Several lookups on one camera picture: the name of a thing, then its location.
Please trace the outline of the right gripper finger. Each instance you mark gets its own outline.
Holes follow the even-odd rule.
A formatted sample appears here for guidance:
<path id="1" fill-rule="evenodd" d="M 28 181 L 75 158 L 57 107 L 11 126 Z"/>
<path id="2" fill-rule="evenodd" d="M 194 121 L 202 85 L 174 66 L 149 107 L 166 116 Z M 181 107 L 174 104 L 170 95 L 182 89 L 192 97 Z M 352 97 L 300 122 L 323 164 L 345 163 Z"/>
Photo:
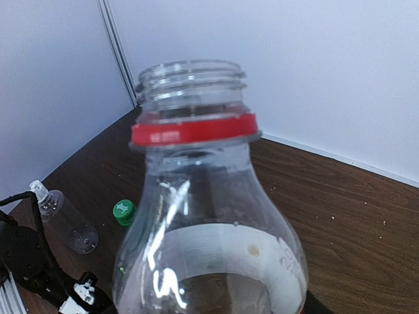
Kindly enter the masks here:
<path id="1" fill-rule="evenodd" d="M 316 298 L 309 290 L 304 303 L 304 314 L 333 314 L 325 304 Z"/>

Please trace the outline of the red label cola bottle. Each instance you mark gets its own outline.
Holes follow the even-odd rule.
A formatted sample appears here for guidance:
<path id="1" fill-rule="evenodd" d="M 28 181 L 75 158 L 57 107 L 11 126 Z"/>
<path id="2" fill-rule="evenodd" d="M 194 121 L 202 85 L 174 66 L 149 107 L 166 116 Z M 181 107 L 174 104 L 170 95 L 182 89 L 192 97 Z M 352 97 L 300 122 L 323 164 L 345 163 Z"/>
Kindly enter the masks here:
<path id="1" fill-rule="evenodd" d="M 304 313 L 305 255 L 253 168 L 244 77 L 222 60 L 140 73 L 145 182 L 115 260 L 119 313 Z"/>

